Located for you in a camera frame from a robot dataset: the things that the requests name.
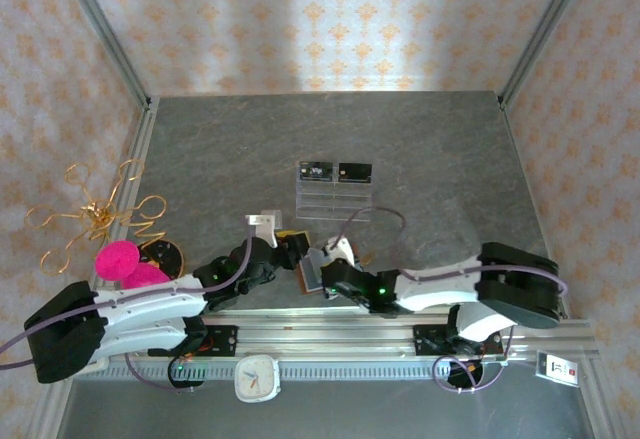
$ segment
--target gold wire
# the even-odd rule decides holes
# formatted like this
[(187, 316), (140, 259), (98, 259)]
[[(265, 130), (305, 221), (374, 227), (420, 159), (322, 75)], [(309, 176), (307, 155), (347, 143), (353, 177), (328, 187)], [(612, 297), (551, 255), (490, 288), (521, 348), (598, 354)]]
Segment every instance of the gold wire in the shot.
[[(132, 164), (137, 164), (140, 168), (138, 174), (135, 174), (131, 177), (128, 177), (130, 166)], [(80, 175), (77, 173), (78, 168), (84, 167), (87, 170), (86, 177), (84, 179), (80, 178)], [(146, 247), (159, 239), (162, 239), (166, 232), (155, 232), (150, 233), (147, 232), (153, 225), (157, 219), (160, 219), (165, 212), (167, 211), (167, 201), (164, 197), (158, 195), (147, 196), (142, 201), (138, 203), (137, 206), (127, 209), (125, 211), (119, 212), (113, 202), (118, 188), (125, 181), (135, 181), (142, 176), (144, 172), (144, 164), (139, 159), (129, 159), (124, 161), (118, 167), (118, 180), (111, 190), (111, 195), (109, 196), (109, 200), (99, 199), (93, 200), (91, 194), (87, 190), (86, 181), (91, 174), (91, 168), (84, 163), (76, 163), (71, 165), (64, 173), (64, 180), (67, 184), (73, 186), (79, 186), (82, 189), (82, 192), (86, 196), (88, 202), (87, 204), (81, 206), (79, 208), (79, 212), (77, 214), (70, 213), (56, 213), (53, 211), (53, 208), (48, 205), (38, 205), (29, 209), (27, 214), (24, 217), (25, 226), (31, 229), (41, 229), (48, 224), (51, 223), (55, 218), (58, 217), (68, 217), (72, 219), (78, 220), (83, 226), (84, 230), (81, 234), (71, 239), (67, 245), (64, 247), (64, 253), (66, 254), (66, 260), (62, 267), (60, 268), (52, 268), (50, 267), (51, 258), (61, 252), (60, 248), (56, 247), (48, 250), (44, 253), (44, 255), (40, 258), (40, 270), (46, 274), (47, 276), (55, 276), (57, 274), (62, 274), (69, 268), (69, 265), (72, 261), (71, 248), (73, 245), (80, 240), (85, 235), (87, 236), (87, 240), (94, 241), (96, 239), (100, 239), (100, 248), (110, 240), (109, 237), (109, 227), (113, 224), (115, 220), (118, 220), (122, 226), (127, 226), (134, 229), (134, 236), (143, 240), (141, 247)], [(145, 214), (142, 210), (143, 207), (152, 200), (159, 200), (162, 203), (162, 210), (154, 215)], [(47, 210), (50, 214), (49, 216), (42, 222), (41, 224), (33, 224), (31, 221), (31, 216), (40, 210)], [(138, 214), (143, 220), (137, 222), (133, 222), (134, 214)]]

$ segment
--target orange floral pattern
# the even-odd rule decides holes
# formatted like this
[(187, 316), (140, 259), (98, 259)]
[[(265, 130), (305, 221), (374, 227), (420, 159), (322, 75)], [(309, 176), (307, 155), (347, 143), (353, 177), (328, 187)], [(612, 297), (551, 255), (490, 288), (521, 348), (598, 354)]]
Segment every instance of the orange floral pattern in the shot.
[(498, 91), (550, 0), (99, 1), (147, 92), (174, 96)]
[[(69, 210), (81, 196), (62, 181), (74, 162), (89, 162), (92, 191), (107, 193), (138, 107), (76, 0), (3, 0), (0, 14), (0, 342), (67, 283), (92, 271), (91, 248), (79, 244), (67, 273), (44, 276), (40, 256), (77, 235), (64, 221), (52, 233), (25, 229), (32, 205)], [(29, 357), (20, 343), (1, 363)], [(41, 386), (33, 368), (0, 374), (2, 437), (26, 431)]]
[(638, 0), (573, 0), (510, 120), (548, 245), (640, 437)]

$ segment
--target gray marble surface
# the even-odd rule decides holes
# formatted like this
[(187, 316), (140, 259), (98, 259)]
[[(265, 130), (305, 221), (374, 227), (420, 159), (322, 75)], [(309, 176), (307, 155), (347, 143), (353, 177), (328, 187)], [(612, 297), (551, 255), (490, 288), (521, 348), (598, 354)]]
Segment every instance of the gray marble surface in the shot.
[(261, 404), (238, 401), (232, 381), (177, 396), (134, 381), (80, 380), (58, 439), (591, 439), (588, 424), (579, 389), (512, 364), (476, 394), (433, 381), (285, 381)]
[[(185, 253), (187, 270), (228, 254), (244, 214), (280, 209), (286, 229), (314, 244), (341, 222), (295, 219), (301, 160), (371, 162), (374, 203), (407, 217), (403, 265), (466, 259), (500, 241), (545, 254), (524, 175), (492, 92), (362, 92), (167, 98), (160, 101), (138, 198), (169, 202), (156, 227)], [(399, 221), (376, 213), (348, 237), (391, 268)], [(294, 275), (240, 298), (238, 309), (349, 305), (302, 295)]]

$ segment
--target clock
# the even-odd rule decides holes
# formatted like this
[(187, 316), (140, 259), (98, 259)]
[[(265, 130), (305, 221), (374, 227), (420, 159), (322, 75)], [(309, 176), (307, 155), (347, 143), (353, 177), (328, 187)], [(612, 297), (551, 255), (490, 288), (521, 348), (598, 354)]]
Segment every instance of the clock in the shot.
[(264, 402), (280, 392), (278, 361), (267, 355), (249, 356), (238, 361), (234, 379), (236, 396), (242, 402)]

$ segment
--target pink pom-pom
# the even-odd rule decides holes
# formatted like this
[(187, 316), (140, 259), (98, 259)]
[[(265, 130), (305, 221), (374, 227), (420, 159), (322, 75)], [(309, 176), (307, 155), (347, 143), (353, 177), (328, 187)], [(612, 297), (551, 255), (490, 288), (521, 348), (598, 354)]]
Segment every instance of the pink pom-pom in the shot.
[(131, 241), (116, 241), (98, 253), (95, 268), (105, 281), (121, 281), (133, 273), (139, 262), (138, 246)]
[(123, 289), (135, 289), (137, 287), (162, 284), (163, 282), (169, 282), (169, 280), (169, 276), (157, 267), (141, 262), (129, 276), (122, 279), (120, 285)]

